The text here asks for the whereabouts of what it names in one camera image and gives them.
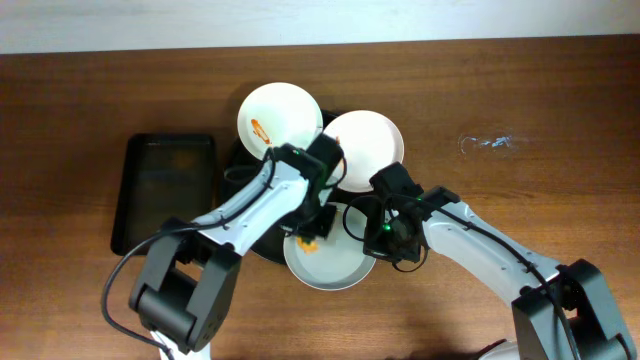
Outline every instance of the wooden table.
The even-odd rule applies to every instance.
[[[3,358],[158,358],[98,304],[126,141],[204,132],[224,158],[242,100],[271,81],[387,115],[425,188],[446,185],[527,247],[596,264],[640,344],[640,37],[616,36],[1,56]],[[430,256],[321,292],[249,254],[214,357],[429,358],[514,338],[497,296]],[[141,331],[126,305],[137,260],[110,307]]]

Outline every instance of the white plate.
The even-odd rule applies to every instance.
[[[369,179],[404,158],[400,130],[386,116],[368,110],[351,111],[333,120],[324,133],[338,139],[347,159],[347,176],[338,185],[349,192],[373,190]],[[340,178],[338,166],[332,177]]]
[[[260,160],[271,146],[290,143],[307,149],[322,132],[322,124],[322,113],[313,97],[287,83],[255,89],[238,112],[240,140]]]
[[[342,226],[344,204],[337,207],[331,231],[326,239],[318,238],[318,250],[305,254],[296,237],[284,239],[284,258],[291,272],[303,283],[320,290],[342,290],[351,287],[373,268],[376,259],[362,252],[363,243],[351,238]],[[367,217],[358,209],[347,214],[347,226],[354,235],[363,237]]]

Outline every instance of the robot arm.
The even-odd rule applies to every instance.
[[[265,163],[242,191],[195,219],[200,225],[230,219],[224,226],[168,235],[149,249],[129,306],[154,338],[191,354],[190,359],[207,358],[207,350],[198,351],[206,349],[227,315],[242,256],[268,228],[278,223],[307,236],[328,234],[326,224],[316,224],[319,214],[330,211],[325,204],[332,189],[326,183],[342,158],[339,146],[321,135],[306,152],[285,145],[275,153],[275,159]],[[448,190],[435,188],[425,193],[398,163],[381,170],[371,184],[385,199],[384,206],[391,200],[390,209],[384,210],[393,210],[396,216],[388,224],[369,218],[365,254],[395,264],[419,261],[421,246],[425,251],[432,249],[469,270],[511,305],[519,345],[500,346],[487,355],[493,357],[485,359],[517,359],[518,354],[523,359],[565,359],[571,358],[571,351],[541,282],[528,266],[478,228],[501,238],[530,262],[565,309],[578,309],[571,329],[582,358],[637,357],[611,292],[593,265],[580,260],[566,267],[526,249],[482,221]],[[326,217],[333,219],[334,213]],[[465,225],[471,223],[477,228]],[[183,225],[171,220],[163,227]],[[176,269],[176,261],[202,266],[200,281]]]
[[[328,227],[311,220],[331,211],[325,206],[332,191],[326,183],[342,157],[336,142],[323,135],[306,151],[275,148],[243,190],[194,221],[203,227],[224,225],[156,240],[129,298],[143,326],[165,345],[197,358],[229,311],[242,256],[267,229],[278,223],[307,236],[328,234]],[[162,230],[183,226],[171,219]],[[200,281],[177,269],[176,261],[201,266]]]
[[[536,254],[482,221],[452,192],[437,187],[425,193],[399,163],[381,170],[371,184],[395,216],[382,225],[387,231],[381,233],[375,231],[381,226],[375,218],[367,223],[368,234],[380,235],[365,239],[365,253],[392,262],[417,262],[423,245],[425,252],[431,249],[467,269],[511,306],[518,346],[503,344],[483,359],[571,359],[566,331],[575,338],[582,359],[637,358],[611,291],[595,266],[585,260],[564,266]],[[550,298],[562,309],[577,309],[568,329],[558,317],[562,309]]]
[[[547,281],[558,275],[556,269],[560,265],[558,261],[536,254],[513,241],[482,221],[466,203],[462,201],[448,203],[442,209],[502,238],[535,264]],[[529,273],[527,267],[519,263],[504,247],[440,212],[434,211],[429,220],[423,223],[423,228],[431,250],[467,269],[498,295],[507,306],[511,306],[511,302],[520,297],[521,289],[526,287],[535,289],[542,285]]]

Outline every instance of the food scrap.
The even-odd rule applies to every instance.
[[[258,135],[260,140],[264,141],[265,144],[271,145],[271,139],[269,139],[269,136],[267,135],[267,133],[264,131],[262,126],[260,126],[260,123],[258,122],[258,120],[251,119],[251,125],[253,126],[253,133]]]
[[[296,243],[302,249],[302,251],[304,251],[306,255],[309,255],[311,253],[318,251],[318,244],[313,239],[308,239],[308,238],[303,239],[302,237],[298,236],[296,238]]]

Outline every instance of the black tray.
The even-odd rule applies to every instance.
[[[129,139],[111,234],[124,255],[170,217],[211,211],[215,142],[205,134],[136,134]],[[146,254],[146,249],[137,255]]]
[[[322,110],[322,118],[324,127],[329,125],[331,121],[338,117],[338,114],[331,113],[329,111]],[[233,143],[229,160],[225,164],[224,170],[227,170],[236,166],[247,166],[246,170],[237,171],[233,173],[232,180],[247,179],[244,183],[230,182],[226,179],[220,181],[219,196],[220,204],[229,200],[233,195],[240,191],[246,183],[249,182],[249,177],[255,173],[257,165],[260,164],[260,160],[256,159],[245,147],[242,145],[240,139],[236,139]],[[329,201],[348,204],[351,200],[368,195],[370,193],[350,193],[340,189],[333,191]],[[358,201],[354,204],[354,207],[362,211],[365,215],[368,213],[368,209],[371,207],[367,203],[368,201]],[[261,257],[271,260],[275,263],[286,265],[286,261],[283,253],[285,233],[280,227],[274,225],[251,247],[256,254]]]

